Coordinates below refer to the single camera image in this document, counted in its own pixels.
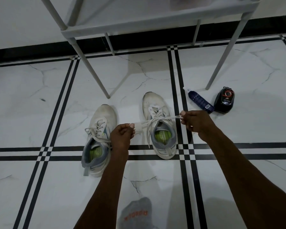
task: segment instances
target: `white sneaker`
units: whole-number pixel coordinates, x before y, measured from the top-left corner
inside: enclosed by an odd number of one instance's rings
[[[150,133],[156,154],[162,159],[171,159],[176,154],[177,136],[171,120],[175,117],[170,117],[164,99],[154,92],[145,93],[142,109],[148,126],[148,144]]]
[[[100,177],[110,160],[110,133],[116,127],[116,113],[113,108],[103,104],[95,111],[89,127],[87,143],[82,154],[84,176],[90,174]]]

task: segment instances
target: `gray sock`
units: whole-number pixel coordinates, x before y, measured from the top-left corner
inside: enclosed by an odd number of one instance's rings
[[[118,222],[119,229],[152,229],[152,202],[144,197],[132,201],[122,210]]]

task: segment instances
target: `black baseboard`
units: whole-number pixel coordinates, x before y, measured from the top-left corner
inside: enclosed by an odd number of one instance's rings
[[[237,24],[238,21],[201,25],[197,41],[230,39],[237,27]],[[110,36],[110,41],[114,50],[185,44],[192,42],[195,28],[196,26],[187,26],[173,29],[113,35]],[[286,16],[249,20],[240,37],[254,37],[283,33],[286,33]],[[77,43],[85,54],[110,51],[105,37],[81,39],[78,40]],[[75,54],[76,52],[68,42],[48,43],[0,49],[0,63],[59,56],[72,56]]]

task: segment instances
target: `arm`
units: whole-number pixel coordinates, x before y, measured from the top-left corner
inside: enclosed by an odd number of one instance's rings
[[[79,228],[116,228],[124,168],[134,124],[118,125],[110,134],[112,155],[102,178],[75,225]]]
[[[244,157],[205,111],[181,115],[181,123],[212,149],[247,228],[286,228],[286,193]]]

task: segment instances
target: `forearm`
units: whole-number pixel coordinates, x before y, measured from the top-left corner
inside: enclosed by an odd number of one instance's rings
[[[74,228],[115,228],[122,178],[127,159],[120,151],[112,155],[102,178]]]
[[[286,225],[286,193],[252,165],[221,130],[215,128],[207,138],[247,228]]]

